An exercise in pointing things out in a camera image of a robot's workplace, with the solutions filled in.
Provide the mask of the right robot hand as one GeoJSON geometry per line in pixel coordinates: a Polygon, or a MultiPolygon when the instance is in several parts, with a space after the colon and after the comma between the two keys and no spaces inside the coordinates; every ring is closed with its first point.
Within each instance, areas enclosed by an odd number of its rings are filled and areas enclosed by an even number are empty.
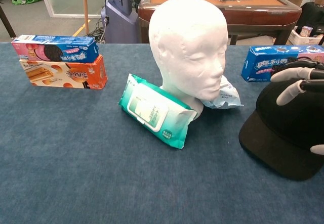
{"type": "Polygon", "coordinates": [[[323,64],[290,62],[271,76],[265,124],[300,150],[323,156],[323,64]]]}

